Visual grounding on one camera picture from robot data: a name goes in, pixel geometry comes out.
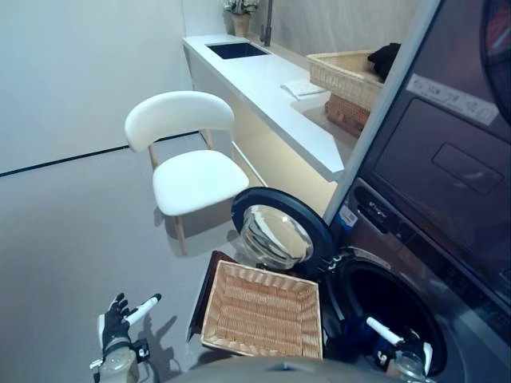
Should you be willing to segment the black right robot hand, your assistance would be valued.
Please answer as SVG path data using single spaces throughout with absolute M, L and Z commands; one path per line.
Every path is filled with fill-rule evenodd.
M 398 335 L 372 317 L 367 317 L 365 324 L 382 338 L 382 346 L 377 347 L 378 363 L 382 367 L 387 367 L 390 360 L 396 359 L 398 352 L 400 352 L 402 355 L 419 360 L 420 374 L 425 377 L 428 376 L 433 357 L 433 347 L 430 343 L 425 342 L 415 330 L 405 326 L 403 335 Z

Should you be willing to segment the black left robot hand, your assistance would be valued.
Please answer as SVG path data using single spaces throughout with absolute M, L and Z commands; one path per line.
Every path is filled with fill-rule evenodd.
M 97 318 L 97 332 L 102 356 L 106 357 L 115 349 L 130 347 L 129 329 L 141 320 L 160 300 L 162 295 L 156 293 L 139 306 L 130 310 L 124 293 L 119 293 L 110 303 L 109 308 Z

